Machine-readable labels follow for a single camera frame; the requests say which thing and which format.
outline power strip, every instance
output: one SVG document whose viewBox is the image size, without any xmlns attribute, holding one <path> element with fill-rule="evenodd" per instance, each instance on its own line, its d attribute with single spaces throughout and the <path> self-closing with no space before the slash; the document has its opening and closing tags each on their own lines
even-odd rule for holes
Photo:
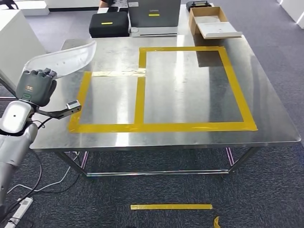
<svg viewBox="0 0 304 228">
<path fill-rule="evenodd" d="M 17 224 L 18 224 L 20 219 L 29 208 L 29 206 L 32 203 L 32 198 L 26 198 L 21 201 L 20 206 L 10 219 L 5 228 L 15 228 Z"/>
</svg>

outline transparent plastic cover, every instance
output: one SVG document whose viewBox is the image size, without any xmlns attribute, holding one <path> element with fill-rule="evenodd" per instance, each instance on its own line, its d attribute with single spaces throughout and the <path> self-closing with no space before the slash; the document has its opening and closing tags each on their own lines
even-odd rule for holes
<svg viewBox="0 0 304 228">
<path fill-rule="evenodd" d="M 23 72 L 49 68 L 57 73 L 54 79 L 63 77 L 89 64 L 94 57 L 96 46 L 94 40 L 80 47 L 36 56 L 24 65 Z"/>
</svg>

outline open box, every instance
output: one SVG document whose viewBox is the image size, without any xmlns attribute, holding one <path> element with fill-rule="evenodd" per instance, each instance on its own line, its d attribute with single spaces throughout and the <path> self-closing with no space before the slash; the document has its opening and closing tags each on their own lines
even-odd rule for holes
<svg viewBox="0 0 304 228">
<path fill-rule="evenodd" d="M 220 7 L 192 8 L 189 18 L 190 30 L 204 39 L 241 37 L 241 32 L 231 25 Z"/>
</svg>

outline metal tabletop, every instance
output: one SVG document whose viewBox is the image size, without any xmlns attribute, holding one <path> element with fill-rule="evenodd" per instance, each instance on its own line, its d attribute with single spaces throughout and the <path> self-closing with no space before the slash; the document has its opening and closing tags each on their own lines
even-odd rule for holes
<svg viewBox="0 0 304 228">
<path fill-rule="evenodd" d="M 91 64 L 59 79 L 43 108 L 63 109 L 78 99 L 82 111 L 48 122 L 31 147 L 63 152 L 300 141 L 244 37 L 193 37 L 186 12 L 181 17 L 185 35 L 96 39 Z M 88 42 L 67 40 L 63 49 Z"/>
</svg>

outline yellow tape rectangle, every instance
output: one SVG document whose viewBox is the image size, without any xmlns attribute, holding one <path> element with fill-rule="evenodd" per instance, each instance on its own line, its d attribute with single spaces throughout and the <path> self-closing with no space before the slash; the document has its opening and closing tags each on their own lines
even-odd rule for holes
<svg viewBox="0 0 304 228">
<path fill-rule="evenodd" d="M 217 51 L 221 58 L 235 99 L 243 121 L 216 123 L 144 123 L 146 67 L 147 52 L 154 51 Z M 93 76 L 137 76 L 134 122 L 131 124 L 79 124 L 81 112 L 72 115 L 69 123 L 72 133 L 118 133 L 118 132 L 224 132 L 224 131 L 257 131 L 254 119 L 238 84 L 232 65 L 225 47 L 140 47 L 138 71 L 93 72 Z M 85 72 L 80 86 L 78 100 L 84 106 L 92 72 Z"/>
<path fill-rule="evenodd" d="M 211 210 L 211 204 L 141 204 L 131 205 L 131 210 Z"/>
</svg>

